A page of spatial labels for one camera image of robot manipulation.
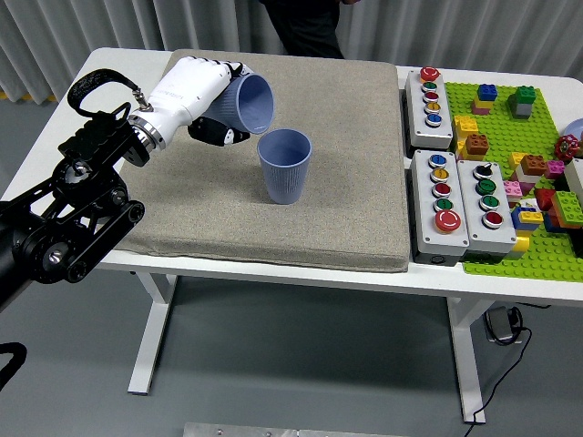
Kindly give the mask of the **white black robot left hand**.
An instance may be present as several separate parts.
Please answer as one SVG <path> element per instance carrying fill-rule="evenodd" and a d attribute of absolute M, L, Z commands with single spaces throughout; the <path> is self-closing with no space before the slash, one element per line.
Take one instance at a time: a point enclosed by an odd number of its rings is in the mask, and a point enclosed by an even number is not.
<path fill-rule="evenodd" d="M 135 115 L 159 149 L 168 146 L 181 127 L 193 138 L 214 146 L 245 141 L 250 133 L 206 112 L 235 80 L 251 73 L 240 62 L 182 57 L 151 92 L 148 102 L 152 110 L 139 110 Z"/>

